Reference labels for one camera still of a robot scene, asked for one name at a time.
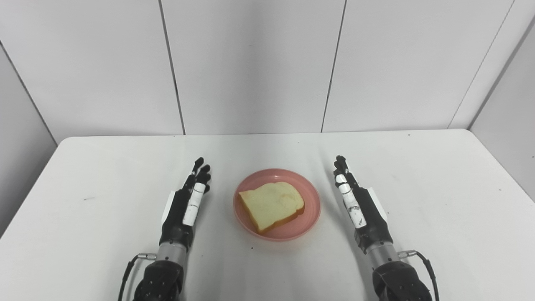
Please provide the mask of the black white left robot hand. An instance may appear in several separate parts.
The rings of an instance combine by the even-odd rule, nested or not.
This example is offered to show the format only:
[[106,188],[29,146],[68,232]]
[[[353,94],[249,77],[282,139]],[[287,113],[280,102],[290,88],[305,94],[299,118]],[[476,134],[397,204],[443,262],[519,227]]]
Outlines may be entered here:
[[190,250],[194,240],[194,225],[203,196],[210,190],[211,167],[203,157],[194,162],[191,173],[180,190],[169,194],[163,215],[159,243],[176,243]]

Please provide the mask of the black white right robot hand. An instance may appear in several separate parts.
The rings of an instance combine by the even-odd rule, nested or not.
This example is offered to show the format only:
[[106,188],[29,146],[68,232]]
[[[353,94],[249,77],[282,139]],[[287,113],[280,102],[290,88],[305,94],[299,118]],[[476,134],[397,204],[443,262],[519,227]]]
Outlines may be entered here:
[[336,188],[355,228],[355,240],[366,255],[377,245],[394,242],[387,214],[372,187],[361,187],[344,156],[337,156],[333,171]]

